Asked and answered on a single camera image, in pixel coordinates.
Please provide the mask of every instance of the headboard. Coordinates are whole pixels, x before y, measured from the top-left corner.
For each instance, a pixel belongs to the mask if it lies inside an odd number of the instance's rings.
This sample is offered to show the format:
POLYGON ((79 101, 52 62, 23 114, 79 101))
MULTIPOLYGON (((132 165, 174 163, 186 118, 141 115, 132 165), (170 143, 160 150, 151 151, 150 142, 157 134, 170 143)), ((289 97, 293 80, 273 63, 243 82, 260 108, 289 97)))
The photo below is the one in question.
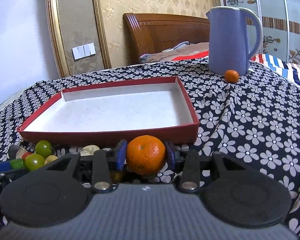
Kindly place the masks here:
POLYGON ((136 52, 133 62, 146 53, 158 53, 183 41, 208 42, 210 23, 208 19, 155 13, 125 13, 123 15, 136 52))

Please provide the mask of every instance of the gray ribbed surface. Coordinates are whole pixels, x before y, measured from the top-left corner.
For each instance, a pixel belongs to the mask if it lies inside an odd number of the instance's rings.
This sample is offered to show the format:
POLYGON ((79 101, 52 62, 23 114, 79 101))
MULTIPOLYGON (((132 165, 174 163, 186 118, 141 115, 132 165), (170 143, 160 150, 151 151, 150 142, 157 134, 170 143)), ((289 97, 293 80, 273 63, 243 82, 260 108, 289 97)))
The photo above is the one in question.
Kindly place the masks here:
POLYGON ((275 225, 243 229, 212 216, 195 195, 174 186, 120 184, 110 194, 95 195, 76 218, 48 228, 9 223, 0 240, 295 240, 288 228, 275 225))

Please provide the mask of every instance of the striped fabric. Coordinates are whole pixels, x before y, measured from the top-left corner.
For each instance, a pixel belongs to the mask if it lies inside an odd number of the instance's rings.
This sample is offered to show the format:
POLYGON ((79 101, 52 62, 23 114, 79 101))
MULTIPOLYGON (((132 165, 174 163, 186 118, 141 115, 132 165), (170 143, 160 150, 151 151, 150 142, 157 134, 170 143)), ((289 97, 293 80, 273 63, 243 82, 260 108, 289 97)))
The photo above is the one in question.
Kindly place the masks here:
POLYGON ((269 67, 279 75, 300 86, 300 66, 292 63, 283 62, 281 59, 269 54, 257 54, 252 59, 269 67))

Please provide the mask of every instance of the table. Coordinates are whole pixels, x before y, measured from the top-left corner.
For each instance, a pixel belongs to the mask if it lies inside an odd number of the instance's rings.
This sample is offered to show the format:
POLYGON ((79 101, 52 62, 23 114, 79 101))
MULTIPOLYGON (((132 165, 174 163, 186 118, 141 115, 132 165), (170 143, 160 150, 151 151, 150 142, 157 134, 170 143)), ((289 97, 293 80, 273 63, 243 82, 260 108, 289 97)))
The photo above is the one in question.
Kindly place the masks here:
MULTIPOLYGON (((250 62, 253 72, 240 77, 237 84, 226 83, 207 64, 207 59, 161 62, 37 82, 0 112, 0 161, 8 160, 10 144, 34 151, 35 145, 24 141, 15 129, 61 89, 178 75, 201 123, 196 142, 179 147, 200 155, 224 152, 282 183, 292 198, 286 223, 300 234, 300 88, 259 63, 250 62)), ((80 150, 58 146, 56 155, 80 150)), ((200 186, 210 182, 209 174, 202 172, 200 186)), ((169 183, 176 176, 166 164, 149 182, 169 183)), ((5 224, 0 210, 0 227, 5 224)))

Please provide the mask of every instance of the kettle handle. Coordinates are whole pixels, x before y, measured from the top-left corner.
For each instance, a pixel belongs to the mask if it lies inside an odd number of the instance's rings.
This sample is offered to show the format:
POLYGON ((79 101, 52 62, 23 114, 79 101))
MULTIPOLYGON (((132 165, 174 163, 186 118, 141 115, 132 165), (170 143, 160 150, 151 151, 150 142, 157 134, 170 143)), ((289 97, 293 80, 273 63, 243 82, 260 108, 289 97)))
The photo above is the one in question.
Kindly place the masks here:
POLYGON ((243 8, 243 7, 240 7, 239 9, 242 12, 243 17, 250 18, 253 21, 253 24, 256 27, 256 31, 257 31, 256 44, 254 45, 254 48, 249 53, 248 58, 247 58, 247 60, 250 60, 252 57, 254 57, 257 54, 257 52, 260 49, 262 42, 263 42, 262 23, 261 23, 259 16, 254 11, 247 9, 247 8, 243 8))

